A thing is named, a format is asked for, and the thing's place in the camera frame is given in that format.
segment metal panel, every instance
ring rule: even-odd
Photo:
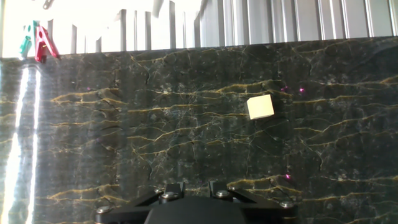
[[[127,10],[126,21],[126,49],[137,50],[137,11]]]
[[[333,27],[333,38],[345,38],[345,25],[343,16],[343,7],[341,0],[330,0],[331,22]]]
[[[151,14],[150,12],[137,11],[137,49],[150,50],[151,38]]]
[[[169,18],[170,18],[170,48],[176,49],[175,44],[175,4],[174,2],[169,2]]]
[[[382,37],[392,35],[388,0],[365,0],[368,14],[369,36]]]
[[[95,42],[95,52],[96,52],[96,53],[102,52],[102,37],[100,37],[100,38]]]
[[[195,18],[197,17],[196,13],[184,13],[184,32],[185,32],[185,48],[193,48],[195,47]]]
[[[297,41],[297,21],[294,0],[282,0],[285,42]]]
[[[127,50],[127,12],[122,9],[119,13],[120,15],[120,50]]]
[[[225,46],[223,0],[208,0],[204,12],[200,13],[200,45]]]
[[[274,42],[297,41],[294,0],[272,0],[271,6]]]
[[[165,0],[159,17],[151,17],[152,50],[170,49],[170,1]]]
[[[77,51],[77,27],[72,25],[72,45],[70,46],[70,53],[75,54]]]
[[[364,0],[342,0],[346,38],[368,36]]]
[[[272,43],[270,1],[248,0],[250,44]]]
[[[86,53],[86,36],[79,28],[77,28],[76,53]]]
[[[152,50],[152,17],[150,12],[145,12],[145,49]]]
[[[295,9],[298,41],[322,39],[318,0],[295,0]]]
[[[3,43],[3,34],[4,34],[4,6],[6,4],[6,0],[0,1],[0,57],[2,57],[2,43]]]
[[[225,46],[234,45],[234,14],[232,0],[224,0],[224,36]]]
[[[200,15],[193,22],[193,31],[195,35],[195,47],[200,47]]]
[[[392,32],[398,35],[398,0],[389,0]]]
[[[326,1],[318,0],[318,7],[319,7],[319,20],[320,20],[320,31],[322,35],[322,40],[334,39],[331,2],[329,0]]]
[[[233,0],[234,44],[249,44],[248,0]]]
[[[284,42],[284,17],[282,15],[282,1],[271,0],[272,8],[272,36],[274,43]]]

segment bolt head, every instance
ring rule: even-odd
[[[219,190],[216,193],[217,197],[227,197],[229,195],[229,192],[226,190]]]
[[[292,208],[294,206],[294,203],[291,201],[283,201],[283,202],[280,202],[279,205],[282,208]]]
[[[175,192],[165,192],[162,194],[162,198],[176,198],[178,197],[178,194]]]
[[[102,206],[102,207],[98,208],[97,209],[97,213],[98,214],[104,214],[104,213],[110,212],[111,210],[112,210],[111,206],[105,205],[105,206]]]

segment corrugated metal wall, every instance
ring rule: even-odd
[[[200,18],[201,46],[392,36],[397,17],[398,0],[212,0]]]
[[[98,39],[54,19],[40,24],[60,54],[219,47],[397,35],[398,0],[203,0],[200,13],[165,0],[159,17],[121,10]],[[17,57],[13,52],[5,57]]]

